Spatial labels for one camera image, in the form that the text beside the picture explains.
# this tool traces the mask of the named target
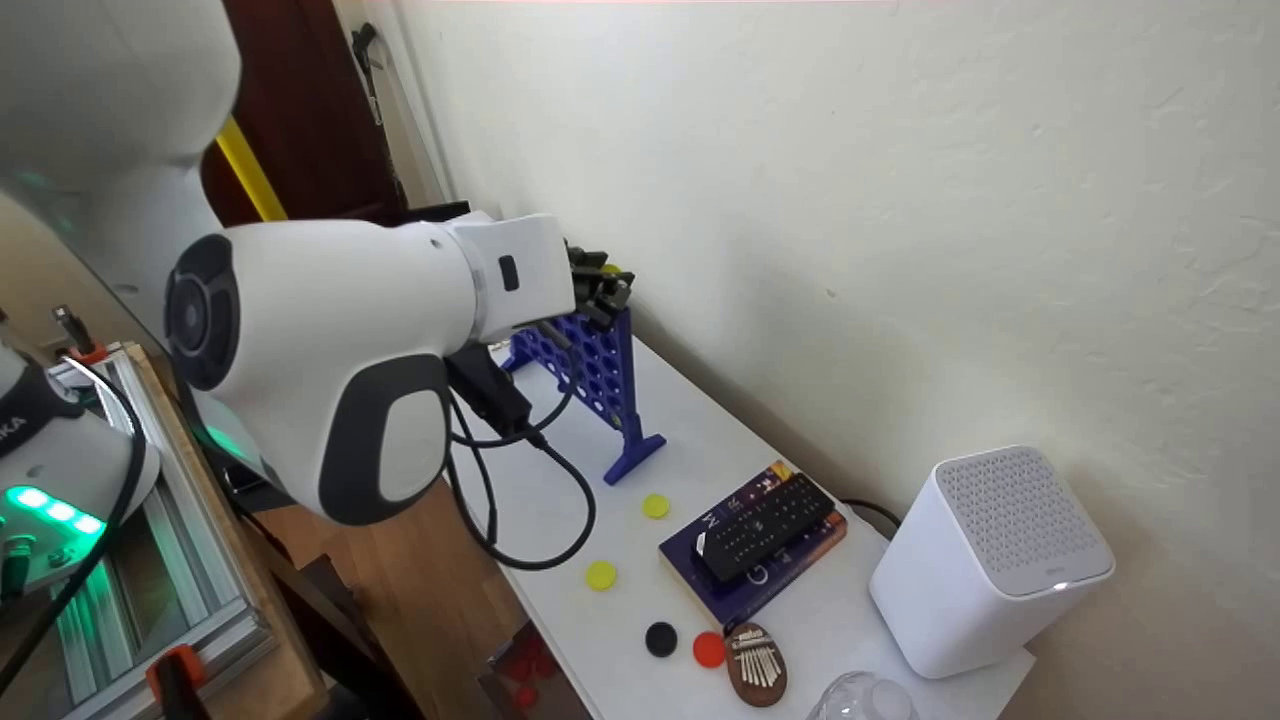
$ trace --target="green light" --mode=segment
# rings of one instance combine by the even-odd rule
[[[7,505],[20,505],[20,506],[44,506],[47,496],[35,492],[35,487],[7,487]]]
[[[44,514],[50,514],[50,519],[72,519],[77,514],[77,506],[72,505],[63,505],[63,501],[50,501],[47,506],[44,506]]]
[[[97,514],[80,514],[77,532],[97,535],[97,532],[105,532],[105,523]]]
[[[224,451],[231,451],[231,457],[245,458],[245,444],[236,444],[231,430],[224,430],[224,429],[215,429],[215,424],[202,424],[202,429],[207,429],[207,438],[210,438],[215,447],[224,447]]]

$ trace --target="white cylindrical device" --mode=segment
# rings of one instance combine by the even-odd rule
[[[933,468],[870,572],[916,676],[996,665],[1116,572],[1106,541],[1033,447]]]

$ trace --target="blue rack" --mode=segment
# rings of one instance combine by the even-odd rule
[[[584,316],[549,319],[567,349],[537,328],[510,337],[506,370],[540,361],[561,389],[571,389],[604,424],[625,435],[625,451],[606,463],[604,483],[618,483],[635,463],[642,463],[665,435],[642,435],[635,409],[635,365],[631,365],[631,307],[615,312],[612,328],[591,328]]]

